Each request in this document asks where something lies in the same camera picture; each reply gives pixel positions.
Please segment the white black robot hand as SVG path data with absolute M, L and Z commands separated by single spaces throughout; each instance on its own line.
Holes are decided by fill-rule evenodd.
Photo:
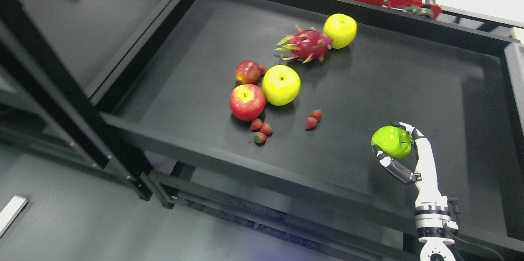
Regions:
M 414 170 L 407 168 L 401 160 L 393 159 L 377 145 L 372 146 L 379 164 L 404 184 L 415 184 L 418 196 L 415 207 L 423 202 L 433 202 L 442 199 L 438 188 L 438 177 L 434 153 L 428 138 L 414 125 L 404 122 L 394 122 L 391 125 L 408 132 L 412 142 L 412 151 L 416 152 L 417 163 Z

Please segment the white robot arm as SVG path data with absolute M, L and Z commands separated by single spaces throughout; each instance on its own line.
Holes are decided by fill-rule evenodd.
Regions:
M 419 258 L 421 261 L 456 261 L 452 248 L 453 237 L 459 226 L 450 215 L 448 198 L 423 202 L 416 206 L 415 223 L 418 241 L 421 242 Z

